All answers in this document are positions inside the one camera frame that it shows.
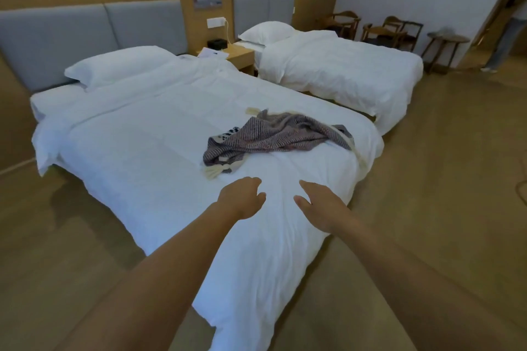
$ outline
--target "black tissue box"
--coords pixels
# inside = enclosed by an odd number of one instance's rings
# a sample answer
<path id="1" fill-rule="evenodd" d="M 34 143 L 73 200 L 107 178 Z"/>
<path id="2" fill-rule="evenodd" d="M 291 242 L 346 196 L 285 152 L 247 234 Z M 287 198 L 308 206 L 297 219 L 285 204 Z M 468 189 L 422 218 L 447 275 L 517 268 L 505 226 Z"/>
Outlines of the black tissue box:
<path id="1" fill-rule="evenodd" d="M 225 39 L 212 39 L 207 41 L 207 47 L 213 50 L 223 50 L 227 48 L 227 41 Z"/>

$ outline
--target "person's leg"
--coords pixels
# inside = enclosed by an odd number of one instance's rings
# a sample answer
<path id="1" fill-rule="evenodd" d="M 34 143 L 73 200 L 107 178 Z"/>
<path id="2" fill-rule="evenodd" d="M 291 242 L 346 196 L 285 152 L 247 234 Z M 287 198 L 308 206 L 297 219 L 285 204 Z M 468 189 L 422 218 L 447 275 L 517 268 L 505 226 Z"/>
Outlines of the person's leg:
<path id="1" fill-rule="evenodd" d="M 484 68 L 497 70 L 498 67 L 503 64 L 505 59 L 509 56 L 517 36 L 526 24 L 527 20 L 518 20 L 516 18 L 511 18 L 509 22 L 507 22 L 503 34 L 497 42 L 496 50 L 494 50 L 494 53 L 492 53 L 491 58 L 487 64 L 485 64 Z"/>

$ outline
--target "striped throw blanket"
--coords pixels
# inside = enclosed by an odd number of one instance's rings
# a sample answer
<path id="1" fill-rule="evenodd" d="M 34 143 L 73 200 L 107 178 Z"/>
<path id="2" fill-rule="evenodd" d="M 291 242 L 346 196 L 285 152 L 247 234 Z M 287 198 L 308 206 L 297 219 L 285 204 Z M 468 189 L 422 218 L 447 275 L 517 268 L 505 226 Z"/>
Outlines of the striped throw blanket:
<path id="1" fill-rule="evenodd" d="M 255 112 L 251 108 L 247 111 L 249 114 Z M 250 153 L 308 151 L 326 140 L 354 152 L 359 163 L 364 164 L 355 149 L 353 136 L 344 126 L 326 125 L 294 112 L 269 114 L 267 110 L 260 111 L 243 127 L 209 137 L 207 151 L 203 154 L 205 175 L 212 179 L 221 172 L 233 172 L 243 164 Z"/>

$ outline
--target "person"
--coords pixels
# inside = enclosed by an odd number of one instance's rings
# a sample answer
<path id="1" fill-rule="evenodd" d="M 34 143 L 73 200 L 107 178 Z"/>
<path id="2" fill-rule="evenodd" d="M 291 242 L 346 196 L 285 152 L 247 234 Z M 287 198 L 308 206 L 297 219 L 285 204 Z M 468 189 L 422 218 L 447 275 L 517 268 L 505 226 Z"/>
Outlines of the person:
<path id="1" fill-rule="evenodd" d="M 520 4 L 512 17 L 505 25 L 503 32 L 497 42 L 494 52 L 490 56 L 487 64 L 481 68 L 483 72 L 496 73 L 497 69 L 503 64 L 509 56 L 516 38 L 527 26 L 527 0 Z"/>
<path id="2" fill-rule="evenodd" d="M 229 230 L 264 205 L 260 183 L 247 177 L 223 188 L 218 201 L 135 267 L 56 349 L 167 350 Z M 361 223 L 329 188 L 300 186 L 309 201 L 295 196 L 294 202 L 311 224 L 357 255 L 417 349 L 527 349 L 518 327 Z"/>

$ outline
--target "chair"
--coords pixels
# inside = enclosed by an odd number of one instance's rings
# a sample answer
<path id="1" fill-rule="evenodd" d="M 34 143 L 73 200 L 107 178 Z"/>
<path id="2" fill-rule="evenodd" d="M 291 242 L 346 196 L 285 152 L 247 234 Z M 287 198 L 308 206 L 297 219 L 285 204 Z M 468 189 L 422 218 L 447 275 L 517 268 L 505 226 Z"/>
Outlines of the chair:
<path id="1" fill-rule="evenodd" d="M 352 21 L 340 22 L 335 17 L 352 18 Z M 352 11 L 343 11 L 341 13 L 329 14 L 321 18 L 320 28 L 328 31 L 335 31 L 340 38 L 354 40 L 357 35 L 360 17 Z"/>
<path id="2" fill-rule="evenodd" d="M 407 33 L 404 31 L 394 32 L 386 27 L 373 27 L 372 24 L 366 24 L 363 27 L 363 34 L 360 37 L 360 41 L 397 49 L 400 46 L 401 39 L 404 39 L 406 35 Z"/>
<path id="3" fill-rule="evenodd" d="M 405 37 L 400 39 L 399 41 L 399 47 L 410 46 L 410 51 L 413 52 L 424 25 L 419 22 L 414 22 L 414 21 L 403 21 L 394 15 L 389 15 L 384 20 L 383 27 L 385 28 L 392 27 L 393 29 L 395 29 L 395 32 L 404 31 L 405 29 L 407 32 L 408 31 L 407 27 L 418 27 L 416 35 L 406 34 Z"/>

